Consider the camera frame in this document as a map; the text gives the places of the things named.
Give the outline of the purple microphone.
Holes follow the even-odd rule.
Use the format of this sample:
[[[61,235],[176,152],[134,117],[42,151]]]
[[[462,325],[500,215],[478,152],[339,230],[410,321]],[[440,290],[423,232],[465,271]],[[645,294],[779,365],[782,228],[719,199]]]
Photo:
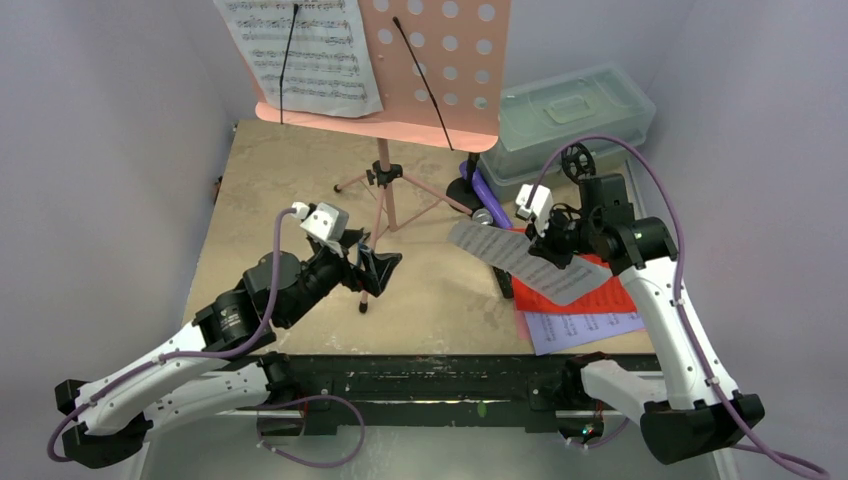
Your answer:
[[[477,195],[477,198],[482,202],[483,206],[490,212],[495,226],[505,228],[507,230],[512,229],[513,223],[510,217],[507,215],[501,206],[501,203],[484,180],[482,169],[479,166],[475,169],[473,177],[471,178],[471,187],[473,191]]]

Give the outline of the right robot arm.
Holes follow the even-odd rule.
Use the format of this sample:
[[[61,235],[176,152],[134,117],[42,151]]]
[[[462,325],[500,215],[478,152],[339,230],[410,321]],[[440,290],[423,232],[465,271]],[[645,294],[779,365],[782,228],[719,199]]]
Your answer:
[[[595,352],[566,362],[557,396],[576,407],[599,400],[624,414],[664,465],[736,446],[765,410],[758,395],[740,392],[709,344],[677,277],[683,256],[667,226],[636,217],[620,174],[590,175],[577,185],[579,208],[562,209],[549,189],[521,187],[516,214],[528,223],[529,252],[558,271],[584,254],[606,263],[643,320],[664,385]]]

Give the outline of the blue sheet music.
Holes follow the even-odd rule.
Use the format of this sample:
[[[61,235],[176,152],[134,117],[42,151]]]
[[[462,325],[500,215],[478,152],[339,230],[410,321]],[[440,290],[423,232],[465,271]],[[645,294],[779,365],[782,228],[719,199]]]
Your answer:
[[[525,321],[537,356],[644,329],[637,313],[526,313]]]

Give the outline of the pink music stand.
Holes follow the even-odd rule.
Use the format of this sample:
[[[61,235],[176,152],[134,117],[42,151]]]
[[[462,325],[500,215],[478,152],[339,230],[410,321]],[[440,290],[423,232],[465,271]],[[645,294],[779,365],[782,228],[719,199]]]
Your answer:
[[[508,1],[356,1],[380,98],[381,112],[340,118],[269,105],[256,80],[258,118],[375,139],[376,218],[371,236],[401,228],[393,185],[403,178],[391,141],[481,153],[499,134],[512,5]]]

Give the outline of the black round-base mic stand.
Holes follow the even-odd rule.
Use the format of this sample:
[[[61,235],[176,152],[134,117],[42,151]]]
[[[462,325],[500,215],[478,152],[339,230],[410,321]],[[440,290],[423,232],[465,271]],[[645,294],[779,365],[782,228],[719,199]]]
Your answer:
[[[452,180],[447,188],[446,195],[475,212],[485,207],[484,202],[474,190],[473,179],[477,171],[479,153],[469,153],[465,161],[459,165],[459,176]]]

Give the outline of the white sheet music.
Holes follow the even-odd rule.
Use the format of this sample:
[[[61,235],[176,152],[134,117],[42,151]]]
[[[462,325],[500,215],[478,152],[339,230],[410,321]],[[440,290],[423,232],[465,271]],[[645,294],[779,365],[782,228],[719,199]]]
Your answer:
[[[484,263],[504,270],[525,286],[560,306],[569,305],[601,287],[611,278],[609,269],[580,257],[565,268],[529,253],[524,234],[461,220],[448,241]]]
[[[265,101],[361,118],[383,110],[356,1],[217,1]]]

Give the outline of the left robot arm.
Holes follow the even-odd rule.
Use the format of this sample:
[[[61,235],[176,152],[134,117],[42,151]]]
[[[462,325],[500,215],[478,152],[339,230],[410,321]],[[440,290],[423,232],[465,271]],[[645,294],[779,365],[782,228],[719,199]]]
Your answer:
[[[338,286],[382,294],[403,257],[361,244],[363,230],[324,240],[307,237],[312,255],[300,260],[280,247],[246,270],[172,337],[117,371],[93,381],[68,379],[54,390],[64,418],[51,433],[48,457],[91,469],[120,463],[154,436],[225,410],[284,409],[298,382],[281,354],[254,356]]]

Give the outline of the silver condenser microphone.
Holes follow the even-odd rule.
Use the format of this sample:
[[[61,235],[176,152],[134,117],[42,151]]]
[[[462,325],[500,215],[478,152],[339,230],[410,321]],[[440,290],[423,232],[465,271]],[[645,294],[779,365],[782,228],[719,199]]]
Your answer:
[[[485,207],[479,208],[475,210],[471,216],[471,219],[479,224],[486,226],[494,225],[494,217],[491,212]],[[513,299],[514,298],[514,290],[512,286],[512,277],[511,275],[495,266],[492,266],[492,271],[495,277],[496,284],[498,285],[501,295],[504,299]]]

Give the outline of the red sheet music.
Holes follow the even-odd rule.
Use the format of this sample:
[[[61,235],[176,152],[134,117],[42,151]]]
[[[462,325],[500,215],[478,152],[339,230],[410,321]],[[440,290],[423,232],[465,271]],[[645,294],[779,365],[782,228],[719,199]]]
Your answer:
[[[512,280],[513,300],[519,311],[549,314],[635,313],[629,294],[619,279],[610,277],[601,286],[568,305],[558,305],[518,279]]]

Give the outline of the black tripod mic stand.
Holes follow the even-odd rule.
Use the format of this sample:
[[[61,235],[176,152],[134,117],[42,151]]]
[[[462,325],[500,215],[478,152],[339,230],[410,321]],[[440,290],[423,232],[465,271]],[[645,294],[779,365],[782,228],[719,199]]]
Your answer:
[[[561,152],[560,166],[564,175],[574,184],[597,174],[593,154],[580,142]]]

